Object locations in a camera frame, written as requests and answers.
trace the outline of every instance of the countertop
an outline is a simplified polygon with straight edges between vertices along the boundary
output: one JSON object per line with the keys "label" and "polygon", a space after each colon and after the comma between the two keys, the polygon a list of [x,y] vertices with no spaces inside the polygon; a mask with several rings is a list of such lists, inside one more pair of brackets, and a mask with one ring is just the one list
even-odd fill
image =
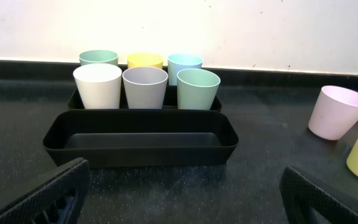
{"label": "countertop", "polygon": [[[0,191],[56,165],[42,146],[67,111],[73,82],[0,80]],[[307,129],[318,88],[221,86],[221,113],[239,144],[220,166],[92,170],[78,223],[287,223],[278,184],[297,166],[358,198],[346,157],[358,123],[339,141]]]}

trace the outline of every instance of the black rectangular container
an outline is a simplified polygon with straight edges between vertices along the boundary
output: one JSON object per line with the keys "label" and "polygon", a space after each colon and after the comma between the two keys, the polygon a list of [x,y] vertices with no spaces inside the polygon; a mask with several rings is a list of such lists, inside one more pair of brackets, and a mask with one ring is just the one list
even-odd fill
{"label": "black rectangular container", "polygon": [[58,166],[185,166],[224,164],[238,141],[215,111],[77,110],[57,117],[44,147]]}
{"label": "black rectangular container", "polygon": [[[177,98],[177,86],[167,86],[165,90],[164,102],[162,103],[162,109],[164,110],[177,110],[178,109],[178,98]],[[67,103],[68,110],[85,110],[84,104],[82,103],[80,92],[78,89],[74,91]],[[127,96],[125,94],[124,85],[121,86],[121,95],[119,100],[120,109],[128,109]],[[215,96],[212,102],[211,111],[221,111],[222,104]]]}

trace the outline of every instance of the green cup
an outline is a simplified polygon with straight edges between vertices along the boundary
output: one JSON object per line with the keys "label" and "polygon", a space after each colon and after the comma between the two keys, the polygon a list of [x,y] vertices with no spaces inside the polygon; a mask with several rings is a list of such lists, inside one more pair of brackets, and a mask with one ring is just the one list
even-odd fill
{"label": "green cup", "polygon": [[118,54],[110,50],[89,50],[80,54],[80,63],[81,66],[91,63],[108,63],[118,66]]}
{"label": "green cup", "polygon": [[178,72],[178,109],[209,110],[221,79],[212,72],[186,68]]}

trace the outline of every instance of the pink cup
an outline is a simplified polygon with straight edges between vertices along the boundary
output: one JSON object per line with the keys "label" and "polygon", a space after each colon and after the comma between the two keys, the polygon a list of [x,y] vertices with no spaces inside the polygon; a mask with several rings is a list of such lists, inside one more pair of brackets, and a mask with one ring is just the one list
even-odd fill
{"label": "pink cup", "polygon": [[323,86],[309,121],[315,135],[340,139],[358,121],[358,92],[338,86]]}

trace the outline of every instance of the wall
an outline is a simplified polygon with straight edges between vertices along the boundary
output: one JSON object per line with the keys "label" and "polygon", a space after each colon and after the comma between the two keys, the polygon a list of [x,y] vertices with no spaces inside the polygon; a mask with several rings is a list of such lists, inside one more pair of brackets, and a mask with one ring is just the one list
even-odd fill
{"label": "wall", "polygon": [[0,0],[0,59],[77,62],[89,49],[358,74],[358,0]]}

